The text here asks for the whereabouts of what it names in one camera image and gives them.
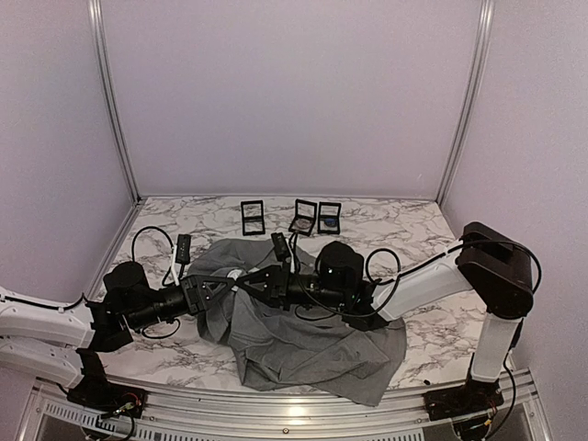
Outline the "grey button shirt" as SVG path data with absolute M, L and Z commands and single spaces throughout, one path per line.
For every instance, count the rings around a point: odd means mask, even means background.
M 366 406 L 379 405 L 407 349 L 402 319 L 362 332 L 338 317 L 304 321 L 242 289 L 198 314 L 197 328 L 202 339 L 232 350 L 246 387 L 309 385 Z

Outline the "dark patterned round brooch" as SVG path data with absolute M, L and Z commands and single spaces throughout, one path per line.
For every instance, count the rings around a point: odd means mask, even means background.
M 233 269 L 227 274 L 227 277 L 233 280 L 238 280 L 242 275 L 243 271 L 241 269 Z

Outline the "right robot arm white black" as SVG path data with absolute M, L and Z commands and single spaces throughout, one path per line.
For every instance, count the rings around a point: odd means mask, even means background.
M 468 381 L 455 393 L 455 403 L 465 412 L 490 398 L 543 278 L 529 248 L 480 222 L 467 224 L 440 254 L 411 269 L 398 268 L 387 280 L 369 275 L 369 258 L 345 243 L 326 244 L 305 274 L 296 242 L 279 233 L 272 241 L 277 263 L 236 280 L 237 287 L 272 308 L 318 306 L 357 330 L 373 331 L 446 297 L 476 294 L 486 316 Z

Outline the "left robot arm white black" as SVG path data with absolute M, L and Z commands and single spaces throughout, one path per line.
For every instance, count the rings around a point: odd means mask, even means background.
M 102 378 L 100 354 L 131 344 L 137 334 L 148 337 L 161 323 L 213 310 L 250 266 L 247 241 L 219 240 L 191 262 L 188 238 L 179 235 L 173 246 L 170 271 L 175 277 L 161 288 L 150 286 L 136 258 L 105 274 L 101 300 L 43 302 L 3 288 L 2 367 L 66 388 L 80 384 L 82 396 L 94 407 L 109 408 L 117 395 Z

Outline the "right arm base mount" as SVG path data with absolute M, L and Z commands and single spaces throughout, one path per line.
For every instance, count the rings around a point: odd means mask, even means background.
M 504 404 L 499 379 L 491 382 L 476 380 L 472 377 L 473 361 L 463 384 L 424 394 L 424 407 L 431 421 L 455 418 L 470 413 L 497 410 Z

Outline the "pink round brooch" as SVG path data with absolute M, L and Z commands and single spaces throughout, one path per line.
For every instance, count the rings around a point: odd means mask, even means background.
M 298 231 L 307 231 L 312 226 L 312 222 L 307 219 L 296 219 L 294 227 Z

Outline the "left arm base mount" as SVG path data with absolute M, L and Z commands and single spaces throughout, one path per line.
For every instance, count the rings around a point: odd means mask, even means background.
M 90 349 L 76 349 L 75 353 L 82 363 L 82 378 L 74 387 L 67 388 L 69 401 L 107 413 L 109 416 L 130 403 L 130 415 L 134 418 L 141 417 L 147 397 L 144 389 L 109 381 L 96 352 Z

